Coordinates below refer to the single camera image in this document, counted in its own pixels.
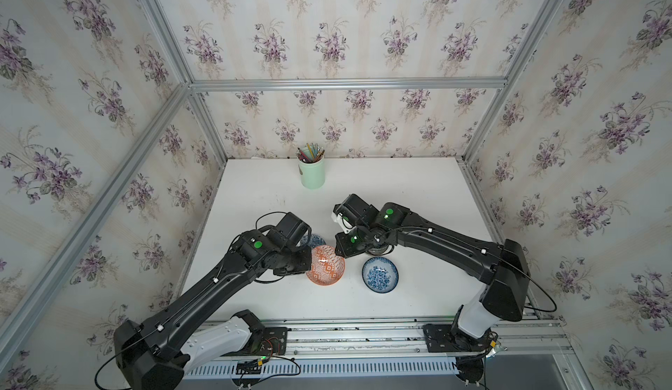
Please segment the dark navy patterned bowl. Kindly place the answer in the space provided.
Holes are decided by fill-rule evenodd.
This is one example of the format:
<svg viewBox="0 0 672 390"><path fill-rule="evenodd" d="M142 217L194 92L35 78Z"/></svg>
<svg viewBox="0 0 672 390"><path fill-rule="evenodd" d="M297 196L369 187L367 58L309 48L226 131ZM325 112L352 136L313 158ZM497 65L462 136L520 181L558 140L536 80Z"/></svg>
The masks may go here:
<svg viewBox="0 0 672 390"><path fill-rule="evenodd" d="M365 253L373 257L383 257L389 255L395 250L395 245L388 243L369 243L365 246Z"/></svg>

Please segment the orange diamond pattern bowl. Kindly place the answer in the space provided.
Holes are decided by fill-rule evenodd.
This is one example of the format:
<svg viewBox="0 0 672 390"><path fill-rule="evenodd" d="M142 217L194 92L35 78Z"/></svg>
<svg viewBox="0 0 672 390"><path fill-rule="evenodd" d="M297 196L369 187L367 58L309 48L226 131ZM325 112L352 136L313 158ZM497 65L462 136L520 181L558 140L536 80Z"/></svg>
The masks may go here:
<svg viewBox="0 0 672 390"><path fill-rule="evenodd" d="M308 279L318 286L331 286L345 274L346 262L336 255L332 246L316 246L311 250L311 269L306 273Z"/></svg>

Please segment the blue floral bowl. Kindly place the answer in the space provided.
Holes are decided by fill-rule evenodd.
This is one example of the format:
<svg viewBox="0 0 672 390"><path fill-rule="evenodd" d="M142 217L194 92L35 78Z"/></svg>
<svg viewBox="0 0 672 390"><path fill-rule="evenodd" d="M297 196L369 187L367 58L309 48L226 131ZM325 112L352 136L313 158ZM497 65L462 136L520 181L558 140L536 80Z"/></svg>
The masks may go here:
<svg viewBox="0 0 672 390"><path fill-rule="evenodd" d="M398 269L385 257L372 257L362 266L362 281L374 293L388 294L399 283Z"/></svg>

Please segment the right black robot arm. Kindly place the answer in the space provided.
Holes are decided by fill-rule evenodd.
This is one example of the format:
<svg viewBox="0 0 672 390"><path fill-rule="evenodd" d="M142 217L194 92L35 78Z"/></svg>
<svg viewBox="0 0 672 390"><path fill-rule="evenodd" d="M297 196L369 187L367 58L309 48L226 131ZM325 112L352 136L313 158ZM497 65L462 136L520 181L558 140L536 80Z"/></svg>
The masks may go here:
<svg viewBox="0 0 672 390"><path fill-rule="evenodd" d="M530 270L522 246L482 241L435 224L405 206L388 202L381 209L349 195L332 210L337 255L350 258L404 246L447 262L482 284L462 306L453 326L458 333L480 339L500 321L519 322L530 286Z"/></svg>

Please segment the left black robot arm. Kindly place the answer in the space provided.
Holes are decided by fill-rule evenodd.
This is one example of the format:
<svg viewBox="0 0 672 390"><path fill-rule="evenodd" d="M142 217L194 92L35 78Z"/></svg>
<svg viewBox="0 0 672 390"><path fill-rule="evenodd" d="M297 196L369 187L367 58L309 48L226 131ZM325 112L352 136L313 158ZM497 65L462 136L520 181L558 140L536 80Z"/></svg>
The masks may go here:
<svg viewBox="0 0 672 390"><path fill-rule="evenodd" d="M203 328L217 309L265 272L285 277L312 266L312 250L302 242L312 229L293 213L276 225L238 234L223 258L181 297L135 323L125 321L114 333L113 362L130 389L174 389L188 372L260 339L264 326L251 311Z"/></svg>

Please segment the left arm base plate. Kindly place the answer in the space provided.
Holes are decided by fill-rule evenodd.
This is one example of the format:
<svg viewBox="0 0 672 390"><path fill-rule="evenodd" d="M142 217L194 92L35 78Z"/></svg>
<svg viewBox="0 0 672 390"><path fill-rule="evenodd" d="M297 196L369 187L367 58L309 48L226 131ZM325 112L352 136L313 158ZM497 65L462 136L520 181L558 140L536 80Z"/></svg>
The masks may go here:
<svg viewBox="0 0 672 390"><path fill-rule="evenodd" d="M260 332L253 332L245 351L257 356L284 355L288 332L289 329L286 327L269 327Z"/></svg>

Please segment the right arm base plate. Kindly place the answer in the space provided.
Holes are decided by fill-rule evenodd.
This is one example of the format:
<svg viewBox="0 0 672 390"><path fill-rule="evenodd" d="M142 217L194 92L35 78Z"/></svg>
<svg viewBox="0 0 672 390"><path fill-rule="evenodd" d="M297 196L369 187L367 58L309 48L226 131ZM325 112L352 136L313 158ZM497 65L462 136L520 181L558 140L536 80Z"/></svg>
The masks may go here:
<svg viewBox="0 0 672 390"><path fill-rule="evenodd" d="M471 337L452 323L427 323L422 331L429 353L488 353L499 337L491 329L483 337Z"/></svg>

